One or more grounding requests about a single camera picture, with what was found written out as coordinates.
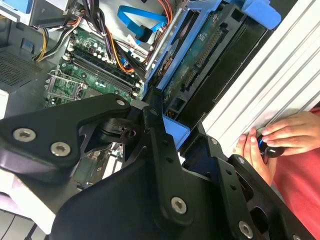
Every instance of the red shirt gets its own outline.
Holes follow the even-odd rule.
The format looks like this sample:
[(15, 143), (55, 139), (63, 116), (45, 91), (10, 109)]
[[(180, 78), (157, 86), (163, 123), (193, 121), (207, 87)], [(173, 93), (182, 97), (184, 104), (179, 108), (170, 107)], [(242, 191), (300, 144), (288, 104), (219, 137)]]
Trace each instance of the red shirt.
[[(313, 113), (320, 116), (320, 109)], [(274, 183), (287, 207), (320, 240), (320, 148), (278, 158)]]

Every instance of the ram slot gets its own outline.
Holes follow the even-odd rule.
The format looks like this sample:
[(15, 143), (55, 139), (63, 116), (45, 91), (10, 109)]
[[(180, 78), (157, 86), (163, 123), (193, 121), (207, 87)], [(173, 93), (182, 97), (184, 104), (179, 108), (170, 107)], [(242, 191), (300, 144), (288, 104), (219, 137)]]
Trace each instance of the ram slot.
[(97, 68), (97, 66), (93, 65), (91, 62), (85, 60), (84, 58), (76, 54), (74, 54), (73, 56), (74, 58), (72, 60), (72, 64), (74, 64), (78, 68), (81, 68), (84, 71), (89, 72), (97, 78), (106, 81), (107, 83), (119, 88), (120, 90), (128, 94), (132, 92), (132, 88), (134, 87), (132, 84), (123, 81), (121, 78), (113, 75), (110, 72), (107, 72), (101, 68)]

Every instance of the red wire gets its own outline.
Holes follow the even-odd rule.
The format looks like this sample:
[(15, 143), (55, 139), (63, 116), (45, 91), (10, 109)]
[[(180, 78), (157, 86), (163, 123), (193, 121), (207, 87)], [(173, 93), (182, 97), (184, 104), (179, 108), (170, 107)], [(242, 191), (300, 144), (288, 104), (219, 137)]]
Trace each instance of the red wire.
[(166, 2), (167, 6), (168, 6), (168, 8), (169, 8), (169, 13), (170, 13), (170, 21), (169, 21), (169, 23), (171, 23), (171, 22), (172, 22), (172, 17), (173, 17), (172, 8), (171, 8), (171, 5), (170, 5), (170, 3), (168, 2), (168, 0), (165, 0), (165, 2)]
[(170, 17), (169, 17), (169, 14), (168, 14), (168, 11), (167, 11), (167, 8), (165, 6), (165, 4), (161, 1), (161, 0), (158, 0), (158, 2), (162, 5), (164, 11), (165, 11), (165, 14), (166, 14), (166, 18), (168, 19), (168, 23), (167, 25), (170, 23)]

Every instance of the blue plastic latch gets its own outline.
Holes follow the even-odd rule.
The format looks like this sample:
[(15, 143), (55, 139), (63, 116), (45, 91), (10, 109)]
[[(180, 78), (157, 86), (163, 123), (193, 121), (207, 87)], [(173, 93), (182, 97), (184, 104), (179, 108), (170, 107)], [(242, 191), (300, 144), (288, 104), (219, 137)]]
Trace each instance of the blue plastic latch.
[(270, 6), (269, 0), (227, 0), (227, 2), (237, 4), (243, 13), (269, 30), (274, 29), (281, 22), (280, 13)]
[(24, 14), (29, 14), (33, 0), (2, 0), (6, 5)]
[(190, 135), (190, 129), (181, 123), (162, 115), (165, 131), (173, 137), (176, 149), (179, 149)]

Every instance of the wire bundle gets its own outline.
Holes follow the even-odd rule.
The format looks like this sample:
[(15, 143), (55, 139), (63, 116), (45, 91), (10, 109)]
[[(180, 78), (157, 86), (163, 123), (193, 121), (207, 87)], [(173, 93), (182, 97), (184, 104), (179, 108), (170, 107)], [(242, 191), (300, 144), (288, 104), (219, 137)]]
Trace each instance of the wire bundle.
[(168, 19), (167, 25), (169, 25), (172, 22), (173, 19), (173, 12), (170, 3), (168, 0), (158, 0), (158, 2), (162, 5), (166, 18)]
[(41, 49), (40, 53), (34, 58), (34, 60), (37, 62), (40, 62), (43, 59), (50, 57), (50, 56), (54, 55), (55, 53), (57, 53), (59, 51), (59, 49), (63, 46), (63, 44), (66, 41), (66, 39), (68, 38), (68, 36), (73, 32), (73, 30), (75, 30), (78, 27), (78, 25), (80, 24), (80, 21), (81, 21), (81, 17), (78, 17), (77, 20), (69, 23), (69, 25), (71, 27), (66, 28), (62, 32), (56, 45), (51, 50), (49, 50), (47, 52), (46, 52), (46, 49), (48, 46), (49, 34), (48, 34), (48, 31), (46, 28), (41, 28), (42, 35), (43, 35), (43, 45), (42, 45), (42, 49)]
[(169, 4), (168, 0), (158, 0), (158, 1), (162, 5), (162, 7), (164, 9), (165, 15), (166, 15), (166, 17), (168, 19), (168, 23), (167, 23), (166, 26), (163, 27), (163, 30), (159, 30), (159, 31), (157, 31), (155, 33), (154, 41), (153, 41), (153, 44), (151, 45), (152, 46), (152, 50), (149, 51), (149, 53), (146, 56), (145, 60), (142, 62), (143, 64), (146, 64), (149, 61), (150, 57), (152, 56), (152, 53), (157, 48), (158, 43), (159, 43), (161, 37), (164, 34), (164, 31), (167, 29), (167, 26), (172, 22), (172, 19), (173, 19), (172, 8), (171, 8), (171, 5)]
[(121, 47), (113, 39), (111, 33), (109, 32), (105, 24), (105, 15), (99, 8), (99, 0), (82, 0), (82, 4), (84, 6), (86, 20), (87, 22), (90, 22), (92, 24), (90, 25), (90, 23), (88, 23), (89, 26), (91, 27), (91, 29), (94, 29), (95, 32), (101, 35), (104, 40), (107, 57), (110, 60), (116, 60), (117, 64), (122, 69), (122, 71), (126, 73), (134, 72), (134, 69), (132, 67), (126, 68), (121, 63), (120, 56), (122, 58), (126, 58), (129, 64), (135, 60), (130, 57), (128, 58), (128, 55), (124, 54)]

